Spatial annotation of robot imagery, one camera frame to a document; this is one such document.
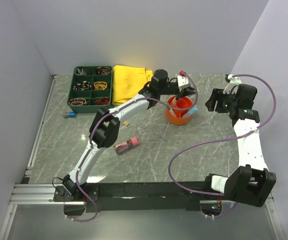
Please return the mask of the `clear tube blue cap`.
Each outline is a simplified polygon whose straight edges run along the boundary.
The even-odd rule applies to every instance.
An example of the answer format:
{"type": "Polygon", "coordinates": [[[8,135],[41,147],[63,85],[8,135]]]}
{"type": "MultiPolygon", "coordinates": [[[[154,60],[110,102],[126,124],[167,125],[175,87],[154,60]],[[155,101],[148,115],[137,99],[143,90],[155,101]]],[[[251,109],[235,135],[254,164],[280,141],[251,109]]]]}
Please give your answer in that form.
{"type": "Polygon", "coordinates": [[[198,111],[198,107],[195,105],[190,110],[188,110],[188,112],[186,113],[186,116],[190,117],[191,115],[195,114],[197,111],[198,111]]]}

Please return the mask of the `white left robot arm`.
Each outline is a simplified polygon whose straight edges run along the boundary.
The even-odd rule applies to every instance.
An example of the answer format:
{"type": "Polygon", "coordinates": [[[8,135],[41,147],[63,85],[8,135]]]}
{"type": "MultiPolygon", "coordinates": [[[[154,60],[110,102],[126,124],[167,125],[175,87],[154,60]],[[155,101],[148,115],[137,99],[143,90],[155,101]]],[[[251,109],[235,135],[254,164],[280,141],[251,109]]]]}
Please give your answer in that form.
{"type": "Polygon", "coordinates": [[[104,150],[116,142],[120,124],[155,106],[162,95],[174,95],[176,99],[195,95],[195,100],[198,99],[196,84],[187,73],[181,71],[175,81],[170,81],[167,71],[156,70],[151,80],[129,101],[111,109],[101,108],[97,111],[89,130],[87,146],[76,166],[63,177],[63,189],[57,192],[66,194],[72,201],[80,200],[84,194],[81,185],[86,183],[91,169],[104,150]]]}

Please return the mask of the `orange round divided container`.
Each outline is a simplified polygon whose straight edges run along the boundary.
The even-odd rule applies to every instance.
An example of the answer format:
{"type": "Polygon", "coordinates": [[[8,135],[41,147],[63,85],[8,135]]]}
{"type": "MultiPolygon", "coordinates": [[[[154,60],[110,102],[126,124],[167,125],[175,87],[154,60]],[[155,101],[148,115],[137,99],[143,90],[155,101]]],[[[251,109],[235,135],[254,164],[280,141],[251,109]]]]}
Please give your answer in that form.
{"type": "MultiPolygon", "coordinates": [[[[170,105],[174,98],[175,96],[172,96],[168,100],[168,103],[170,105]]],[[[173,109],[177,117],[172,116],[170,112],[167,110],[167,108],[165,109],[165,116],[170,123],[172,123],[173,125],[182,126],[182,125],[187,124],[191,120],[192,116],[188,118],[182,118],[182,116],[188,111],[188,110],[183,110],[183,109],[193,107],[193,102],[189,98],[182,97],[181,99],[177,100],[176,106],[173,106],[173,107],[180,109],[180,110],[173,109]]]]}

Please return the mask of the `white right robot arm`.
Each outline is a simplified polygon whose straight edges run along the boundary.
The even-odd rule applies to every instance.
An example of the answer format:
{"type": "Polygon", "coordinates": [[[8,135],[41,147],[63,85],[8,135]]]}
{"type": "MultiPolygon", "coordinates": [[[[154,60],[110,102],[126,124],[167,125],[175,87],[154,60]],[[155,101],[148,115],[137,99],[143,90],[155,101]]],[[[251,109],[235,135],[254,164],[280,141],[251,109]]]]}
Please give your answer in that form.
{"type": "Polygon", "coordinates": [[[273,186],[276,175],[264,161],[258,127],[259,113],[252,109],[257,89],[239,84],[228,89],[215,88],[206,107],[210,112],[228,113],[238,146],[238,168],[229,176],[210,174],[203,187],[204,196],[216,198],[220,193],[228,200],[261,207],[273,186]]]}

